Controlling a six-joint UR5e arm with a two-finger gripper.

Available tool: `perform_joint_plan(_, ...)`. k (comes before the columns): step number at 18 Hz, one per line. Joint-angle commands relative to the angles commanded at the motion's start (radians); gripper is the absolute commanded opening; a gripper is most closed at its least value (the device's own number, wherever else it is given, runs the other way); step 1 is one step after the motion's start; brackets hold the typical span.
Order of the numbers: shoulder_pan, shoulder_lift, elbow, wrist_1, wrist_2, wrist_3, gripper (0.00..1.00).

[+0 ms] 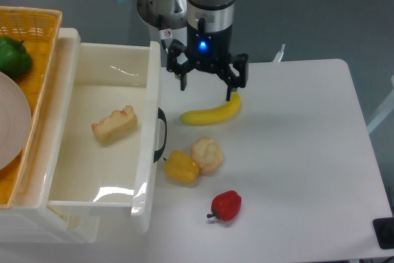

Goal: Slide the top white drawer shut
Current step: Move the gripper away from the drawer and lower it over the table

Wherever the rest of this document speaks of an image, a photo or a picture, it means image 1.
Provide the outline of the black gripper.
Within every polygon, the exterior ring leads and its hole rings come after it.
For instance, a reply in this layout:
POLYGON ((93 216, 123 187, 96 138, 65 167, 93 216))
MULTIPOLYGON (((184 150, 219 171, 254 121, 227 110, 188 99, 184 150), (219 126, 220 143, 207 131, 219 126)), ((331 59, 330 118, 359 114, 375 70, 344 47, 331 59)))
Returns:
POLYGON ((249 56, 230 54, 232 25, 222 31, 200 33, 187 25, 187 45, 178 39, 167 52, 168 72, 180 81, 180 90, 187 86, 187 74, 192 70, 214 73, 227 85, 226 101, 238 88, 245 88, 249 75, 249 56))

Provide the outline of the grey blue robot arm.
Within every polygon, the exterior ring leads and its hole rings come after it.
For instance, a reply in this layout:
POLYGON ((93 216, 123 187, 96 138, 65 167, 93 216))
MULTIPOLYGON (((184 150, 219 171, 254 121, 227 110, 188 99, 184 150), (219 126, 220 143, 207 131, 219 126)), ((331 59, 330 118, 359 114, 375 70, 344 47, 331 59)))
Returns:
POLYGON ((228 98, 246 86, 248 56, 230 52, 235 0, 137 0, 137 11, 151 40, 161 44, 162 64, 181 89, 192 70, 217 75, 227 85, 228 98))

